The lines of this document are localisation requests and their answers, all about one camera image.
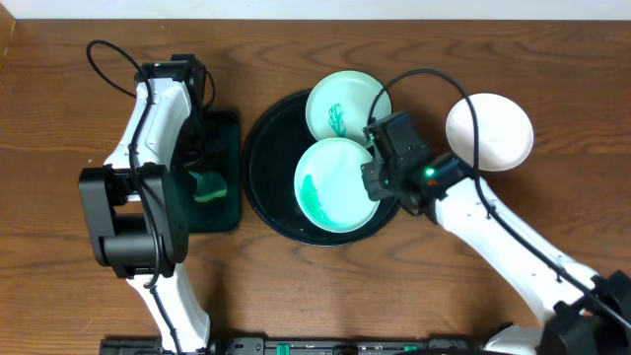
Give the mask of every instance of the small white plate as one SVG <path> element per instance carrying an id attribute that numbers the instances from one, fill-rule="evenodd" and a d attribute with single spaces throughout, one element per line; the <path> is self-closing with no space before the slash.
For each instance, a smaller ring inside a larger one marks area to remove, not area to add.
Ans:
<path id="1" fill-rule="evenodd" d="M 305 216 L 333 233 L 352 232 L 368 223 L 379 201 L 368 198 L 361 166 L 372 159 L 364 147 L 345 138 L 311 146 L 294 174 L 294 193 Z"/>
<path id="2" fill-rule="evenodd" d="M 305 116 L 309 131 L 317 140 L 343 137 L 366 146 L 362 128 L 368 124 L 371 104 L 382 87 L 372 76 L 351 70 L 322 79 L 307 100 Z M 383 93 L 373 117 L 379 119 L 391 113 L 390 97 Z"/>
<path id="3" fill-rule="evenodd" d="M 475 94 L 469 98 L 478 121 L 480 170 L 501 172 L 521 164 L 534 142 L 532 123 L 526 112 L 496 94 Z M 465 99 L 452 108 L 446 126 L 452 150 L 473 165 L 473 122 Z"/>

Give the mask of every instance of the white backdrop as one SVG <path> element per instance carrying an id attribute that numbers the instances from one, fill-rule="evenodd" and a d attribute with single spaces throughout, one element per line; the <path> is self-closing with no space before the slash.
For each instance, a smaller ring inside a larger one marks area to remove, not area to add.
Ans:
<path id="1" fill-rule="evenodd" d="M 631 20 L 631 0 L 0 0 L 16 19 Z"/>

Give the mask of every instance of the wooden table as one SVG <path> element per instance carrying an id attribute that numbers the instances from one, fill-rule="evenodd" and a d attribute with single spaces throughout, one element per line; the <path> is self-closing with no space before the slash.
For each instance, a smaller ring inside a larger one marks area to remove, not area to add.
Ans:
<path id="1" fill-rule="evenodd" d="M 508 96 L 529 113 L 535 147 L 487 178 L 543 236 L 608 275 L 631 271 L 629 34 L 628 23 L 580 22 L 18 22 L 0 74 L 0 352 L 95 354 L 107 335 L 158 334 L 135 292 L 95 262 L 84 223 L 79 172 L 104 161 L 134 105 L 92 71 L 89 40 L 141 62 L 196 53 L 217 107 L 241 111 L 244 136 L 272 104 L 343 69 L 385 81 L 433 67 L 472 93 Z M 96 57 L 132 87 L 117 54 Z M 391 97 L 446 149 L 452 88 L 417 77 Z M 236 231 L 191 237 L 186 267 L 224 335 L 415 338 L 536 324 L 472 249 L 403 212 L 365 241 L 313 248 L 278 236 L 244 199 Z"/>

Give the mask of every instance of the round black tray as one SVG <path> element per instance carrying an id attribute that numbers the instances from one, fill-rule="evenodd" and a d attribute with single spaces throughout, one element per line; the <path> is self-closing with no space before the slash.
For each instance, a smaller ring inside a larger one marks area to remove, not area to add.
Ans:
<path id="1" fill-rule="evenodd" d="M 254 211 L 281 235 L 315 246 L 341 246 L 367 238 L 394 217 L 398 201 L 382 200 L 375 216 L 362 228 L 331 233 L 312 224 L 294 194 L 294 172 L 303 153 L 316 140 L 305 120 L 311 90 L 289 96 L 264 113 L 245 141 L 242 178 L 245 196 Z"/>

